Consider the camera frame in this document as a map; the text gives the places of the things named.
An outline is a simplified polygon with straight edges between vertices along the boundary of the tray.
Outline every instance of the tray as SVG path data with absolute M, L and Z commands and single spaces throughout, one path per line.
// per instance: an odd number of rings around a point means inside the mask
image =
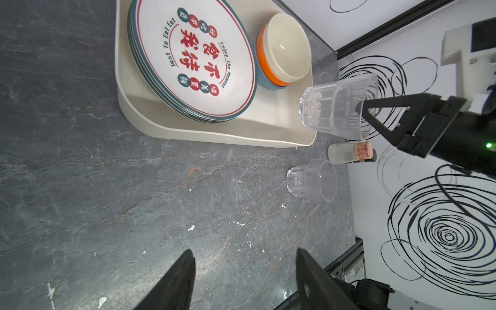
M 250 39 L 269 19 L 283 12 L 271 0 L 227 1 Z M 117 0 L 115 66 L 118 101 L 127 120 L 152 137 L 269 147 L 309 146 L 316 132 L 304 128 L 298 117 L 300 98 L 312 86 L 311 69 L 301 80 L 278 91 L 260 86 L 250 107 L 220 124 L 190 120 L 169 108 L 148 86 L 132 58 L 126 19 L 131 0 Z

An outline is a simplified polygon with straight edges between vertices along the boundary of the bottle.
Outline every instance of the bottle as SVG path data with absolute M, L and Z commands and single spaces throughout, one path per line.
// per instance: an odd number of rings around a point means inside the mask
M 374 149 L 370 142 L 337 143 L 327 148 L 327 158 L 332 164 L 374 162 L 373 155 Z

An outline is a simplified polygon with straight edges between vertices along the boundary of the plate rim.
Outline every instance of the plate rim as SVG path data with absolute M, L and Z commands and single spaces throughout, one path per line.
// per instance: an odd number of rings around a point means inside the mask
M 243 113 L 250 106 L 251 102 L 253 101 L 253 99 L 255 97 L 256 88 L 257 88 L 257 84 L 258 84 L 258 76 L 257 76 L 257 72 L 256 72 L 256 67 L 255 67 L 255 60 L 253 58 L 254 57 L 254 53 L 253 53 L 253 50 L 252 50 L 252 46 L 251 46 L 251 44 L 249 42 L 248 33 L 246 32 L 245 27 L 243 26 L 243 24 L 241 23 L 241 21 L 239 20 L 238 16 L 236 15 L 236 13 L 233 11 L 233 9 L 229 6 L 229 4 L 227 4 L 227 2 L 225 0 L 211 0 L 211 1 L 217 1 L 219 4 L 221 4 L 224 7 L 224 9 L 235 20 L 235 22 L 237 23 L 238 28 L 239 28 L 241 34 L 243 35 L 243 39 L 245 40 L 245 43 L 246 43 L 246 45 L 248 47 L 248 52 L 249 52 L 250 61 L 251 61 L 251 69 L 252 69 L 252 72 L 253 72 L 252 87 L 251 87 L 251 90 L 250 90 L 250 94 L 249 94 L 247 100 L 243 103 L 243 105 L 239 106 L 235 111 L 232 111 L 230 113 L 222 114 L 222 115 L 215 115 L 215 114 L 210 114 L 210 113 L 206 113 L 206 112 L 200 111 L 200 110 L 198 110 L 198 109 L 196 109 L 196 108 L 188 105 L 186 102 L 184 102 L 183 100 L 181 100 L 180 98 L 178 98 L 167 87 L 167 85 L 165 83 L 163 83 L 163 81 L 157 75 L 157 73 L 156 73 L 153 65 L 150 63 L 150 61 L 146 57 L 146 52 L 143 49 L 141 37 L 139 35 L 139 29 L 138 29 L 139 28 L 139 25 L 138 25 L 138 19 L 139 19 L 138 11 L 139 11 L 139 9 L 137 7 L 139 5 L 141 5 L 141 3 L 143 1 L 144 0 L 133 0 L 132 3 L 131 3 L 131 5 L 130 5 L 130 8 L 129 8 L 128 20 L 132 24 L 131 30 L 132 30 L 133 33 L 132 34 L 131 33 L 128 33 L 128 37 L 129 38 L 131 36 L 134 37 L 134 39 L 136 39 L 135 41 L 138 43 L 138 44 L 136 44 L 136 43 L 132 42 L 131 40 L 129 40 L 129 44 L 130 45 L 134 45 L 134 47 L 137 48 L 136 52 L 138 53 L 138 55 L 135 55 L 135 56 L 138 56 L 140 59 L 143 60 L 144 65 L 147 67 L 146 68 L 147 69 L 146 71 L 148 71 L 152 75 L 152 78 L 156 81 L 156 83 L 161 86 L 160 88 L 163 89 L 163 91 L 166 92 L 169 95 L 169 97 L 171 97 L 171 99 L 174 99 L 174 101 L 176 102 L 176 104 L 178 104 L 179 107 L 181 107 L 182 109 L 185 110 L 185 113 L 187 113 L 186 112 L 187 110 L 193 110 L 194 112 L 196 112 L 196 114 L 198 114 L 197 117 L 200 117 L 202 119 L 206 118 L 207 121 L 228 121 L 228 120 L 231 120 L 231 119 L 239 116 L 241 113 Z

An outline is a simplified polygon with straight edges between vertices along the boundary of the metal frame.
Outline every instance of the metal frame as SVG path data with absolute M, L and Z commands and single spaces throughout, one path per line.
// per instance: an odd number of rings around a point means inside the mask
M 443 6 L 453 2 L 454 0 L 425 0 L 408 11 L 398 15 L 390 21 L 380 25 L 374 30 L 369 31 L 363 36 L 353 40 L 347 45 L 341 47 L 336 51 L 338 60 L 344 58 L 359 49 L 395 32 L 396 30 L 405 27 L 406 25 L 416 21 L 419 18 L 430 14 Z

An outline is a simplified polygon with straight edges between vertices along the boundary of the plate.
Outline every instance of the plate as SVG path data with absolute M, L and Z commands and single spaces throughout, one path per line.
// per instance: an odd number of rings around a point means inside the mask
M 256 91 L 253 52 L 223 0 L 134 0 L 127 26 L 140 72 L 177 112 L 217 123 L 250 105 Z

